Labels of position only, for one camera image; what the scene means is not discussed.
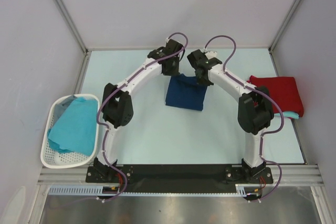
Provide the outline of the navy blue t shirt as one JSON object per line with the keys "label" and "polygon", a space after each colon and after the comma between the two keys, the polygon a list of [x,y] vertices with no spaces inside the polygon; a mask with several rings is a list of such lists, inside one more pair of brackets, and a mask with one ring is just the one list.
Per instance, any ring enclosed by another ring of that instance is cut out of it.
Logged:
{"label": "navy blue t shirt", "polygon": [[184,74],[171,76],[165,105],[180,109],[202,111],[207,86],[197,83],[195,76],[188,77]]}

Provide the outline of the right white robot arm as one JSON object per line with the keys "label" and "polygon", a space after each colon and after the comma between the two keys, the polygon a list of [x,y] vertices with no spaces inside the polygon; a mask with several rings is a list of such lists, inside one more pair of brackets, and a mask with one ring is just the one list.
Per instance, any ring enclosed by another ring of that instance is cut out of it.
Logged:
{"label": "right white robot arm", "polygon": [[187,59],[195,70],[199,84],[218,85],[238,103],[238,124],[245,132],[245,153],[242,159],[242,176],[249,183],[261,177],[266,168],[262,159],[262,134],[274,118],[271,102],[264,97],[265,87],[255,87],[229,71],[222,61],[216,58],[217,52],[192,51]]}

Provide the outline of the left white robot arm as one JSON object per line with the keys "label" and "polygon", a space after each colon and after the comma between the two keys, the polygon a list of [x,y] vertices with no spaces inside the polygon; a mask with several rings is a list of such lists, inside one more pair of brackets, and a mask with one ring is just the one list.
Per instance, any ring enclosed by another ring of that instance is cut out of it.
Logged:
{"label": "left white robot arm", "polygon": [[144,63],[118,84],[108,83],[103,92],[103,101],[97,113],[97,123],[106,128],[102,144],[93,165],[89,167],[86,181],[112,183],[116,178],[127,181],[127,176],[117,168],[117,145],[123,128],[133,118],[132,96],[151,79],[163,74],[179,73],[180,54],[185,45],[169,37],[163,47],[149,52]]}

